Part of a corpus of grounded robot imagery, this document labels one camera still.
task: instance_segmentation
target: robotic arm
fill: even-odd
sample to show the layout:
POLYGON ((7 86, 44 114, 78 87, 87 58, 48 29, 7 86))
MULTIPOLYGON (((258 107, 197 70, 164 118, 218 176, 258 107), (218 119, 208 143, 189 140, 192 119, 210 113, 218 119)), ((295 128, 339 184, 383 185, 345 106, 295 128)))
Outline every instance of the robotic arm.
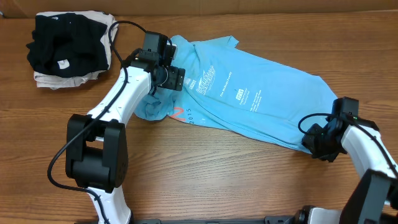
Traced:
MULTIPOLYGON (((176 50, 177 46, 171 45, 165 35, 146 32, 144 48, 135 50, 122 64, 128 74, 123 92, 90 132, 67 147, 67 176, 75 179, 79 187, 90 189, 100 197, 103 210, 99 201, 89 194, 99 216, 98 223, 105 223, 103 213, 108 223, 132 223, 132 213, 121 187, 128 167, 125 126, 152 87, 182 89, 185 70, 171 66, 176 50), (88 147, 86 141, 103 141, 104 148, 88 147)), ((125 78, 125 71, 121 69, 118 80, 99 105, 86 116, 74 114, 70 118, 68 141, 105 110, 125 78)))
POLYGON ((292 223, 398 223, 396 217, 382 214, 384 204, 398 209, 397 164, 383 145, 379 128, 359 118, 358 108, 358 100, 335 100, 325 127, 314 124, 302 139, 313 158, 333 162, 339 153, 348 153, 361 178, 356 190, 342 211, 304 207, 292 223))

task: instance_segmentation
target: black cable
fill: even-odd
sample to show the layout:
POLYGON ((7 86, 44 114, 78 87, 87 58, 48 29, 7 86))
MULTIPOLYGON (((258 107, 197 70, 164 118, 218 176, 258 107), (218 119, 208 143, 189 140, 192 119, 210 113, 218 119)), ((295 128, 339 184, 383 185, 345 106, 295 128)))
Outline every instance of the black cable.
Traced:
POLYGON ((378 146, 378 148, 381 151, 381 154, 383 155, 384 159, 387 161, 388 166, 390 168, 390 170, 392 171, 392 173, 394 173, 395 177, 398 178, 398 172, 395 168, 395 165, 392 163, 392 161, 390 160, 390 157, 387 155, 386 150, 381 146, 380 142, 376 139, 376 137, 374 137, 371 133, 369 133, 367 130, 365 130, 364 128, 362 128, 359 124, 355 123, 354 121, 348 120, 347 118, 342 118, 341 116, 337 116, 335 114, 328 114, 328 113, 314 113, 314 114, 310 114, 310 115, 306 115, 305 117, 303 117, 299 122, 298 122, 298 129, 304 133, 304 134, 309 134, 309 135, 319 135, 319 134, 323 134, 326 131, 322 131, 319 133, 308 133, 306 131, 304 131, 301 128, 301 123, 306 120, 307 118, 311 118, 313 116, 328 116, 329 118, 336 118, 336 119, 340 119, 344 122, 347 122, 348 124, 355 126, 356 128, 358 128, 359 130, 361 130, 363 133, 365 133, 369 138, 371 138, 372 141, 374 141, 374 143, 376 143, 376 145, 378 146))
MULTIPOLYGON (((123 64, 123 59, 120 57, 119 52, 116 50, 116 48, 114 47, 114 42, 112 41, 112 37, 111 37, 111 31, 113 29, 114 26, 116 26, 117 24, 131 24, 134 25, 138 28, 140 28, 142 31, 146 32, 146 30, 144 28, 142 28, 140 25, 136 24, 135 22, 130 22, 130 21, 117 21, 115 23, 113 23, 110 27, 109 27, 109 31, 108 31, 108 39, 109 39, 109 43, 111 46, 111 50, 113 50, 113 52, 116 54, 117 58, 119 59, 120 63, 123 64)), ((110 224, 109 220, 106 218, 105 215, 105 211, 104 211, 104 207, 103 204, 101 202, 100 197, 92 190, 90 189, 85 189, 85 188, 81 188, 81 187, 72 187, 72 186, 67 186, 67 185, 63 185, 63 184, 59 184, 57 181, 55 181, 52 177, 52 167, 55 164, 55 161, 57 161, 57 159, 61 156, 61 154, 67 149, 67 147, 70 146, 71 143, 73 143, 74 141, 76 141, 76 139, 78 137, 80 137, 82 134, 85 134, 88 130, 90 130, 90 128, 92 126, 94 126, 102 116, 104 116, 105 113, 108 112, 108 110, 110 109, 110 107, 113 105, 113 103, 118 99, 118 97, 120 96, 120 94, 123 92, 124 88, 126 87, 127 83, 128 83, 128 74, 127 74, 127 68, 125 66, 123 66, 123 70, 124 70, 124 81, 123 84, 121 86, 121 88, 119 89, 119 91, 116 93, 116 95, 113 97, 113 99, 108 103, 108 105, 106 105, 104 107, 104 110, 94 119, 92 120, 87 126, 85 126, 85 128, 83 128, 83 130, 81 130, 75 137, 73 137, 70 141, 68 141, 57 153, 56 155, 53 157, 53 159, 51 160, 50 164, 49 164, 49 168, 47 169, 47 177, 49 178, 49 181, 51 182, 51 184, 53 184, 56 187, 62 188, 62 189, 67 189, 67 190, 75 190, 75 191, 79 191, 79 192, 86 192, 91 194, 92 196, 94 196, 94 200, 96 200, 98 202, 99 205, 99 209, 101 211, 101 215, 104 219, 104 222, 106 224, 110 224)))
POLYGON ((152 96, 154 96, 154 95, 155 95, 155 93, 156 93, 156 90, 157 90, 157 87, 156 87, 156 86, 154 86, 154 91, 152 91, 152 93, 151 93, 151 95, 152 95, 152 96))

